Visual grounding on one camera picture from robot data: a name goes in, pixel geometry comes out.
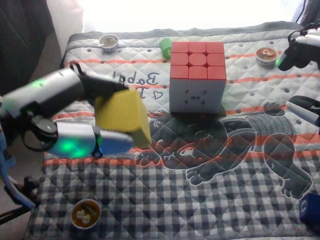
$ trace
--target quilted mat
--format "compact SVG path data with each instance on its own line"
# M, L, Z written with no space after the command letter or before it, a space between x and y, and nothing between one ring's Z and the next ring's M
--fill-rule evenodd
M117 33L103 52L101 32L73 35L63 66L135 88L148 109L152 144L108 158L46 154L25 239L313 239L299 220L299 199L320 194L319 129L286 108L294 95L320 100L317 64L288 71L256 63L255 51L279 53L301 27L271 22L245 28ZM170 62L159 42L224 42L227 84L219 116L169 113ZM95 123L93 107L75 102L54 121ZM91 230L73 227L75 203L102 206Z

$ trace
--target white bowl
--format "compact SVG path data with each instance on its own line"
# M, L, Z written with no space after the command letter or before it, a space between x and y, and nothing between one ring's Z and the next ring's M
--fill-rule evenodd
M98 217L97 221L94 224L92 224L91 226L88 226L88 227L81 227L81 226L76 225L74 220L73 220L73 218L72 218L72 215L73 215L73 212L74 212L75 208L78 205L82 204L83 202L92 202L92 203L95 203L99 207L99 217ZM100 207L100 205L99 205L99 203L97 201L95 201L93 199L89 199L89 198L88 199L82 199L82 200L78 201L72 208L72 211L71 211L71 222L72 222L73 226L75 226L77 229L88 230L88 229L93 228L99 222L100 216L101 216L101 207Z
M105 46L101 46L104 50L107 52L112 52L118 48L119 45L119 38L114 34L106 34L100 37L99 44L105 44L106 39L113 39L113 42L111 44L107 44Z
M272 49L274 52L275 52L275 58L274 59L271 59L271 60L264 60L264 59L261 59L260 57L258 57L257 55L257 52L259 52L261 49ZM261 47L259 48L257 51L255 51L255 59L256 61L260 64L260 65L263 65L263 66L273 66L276 64L276 61L277 61L277 58L278 58L278 53L276 50L274 50L273 48L271 47Z

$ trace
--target red cube face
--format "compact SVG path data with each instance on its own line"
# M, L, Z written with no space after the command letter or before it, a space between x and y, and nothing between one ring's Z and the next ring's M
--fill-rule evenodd
M174 41L170 78L226 80L223 42Z

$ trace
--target rubik's cube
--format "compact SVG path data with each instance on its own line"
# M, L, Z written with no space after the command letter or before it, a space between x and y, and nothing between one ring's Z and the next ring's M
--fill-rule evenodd
M226 81L223 42L172 42L170 112L218 113Z

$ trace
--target blue box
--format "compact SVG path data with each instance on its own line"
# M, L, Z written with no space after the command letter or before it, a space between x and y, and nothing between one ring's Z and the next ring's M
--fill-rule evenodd
M300 220L306 224L320 224L320 195L309 192L299 203Z

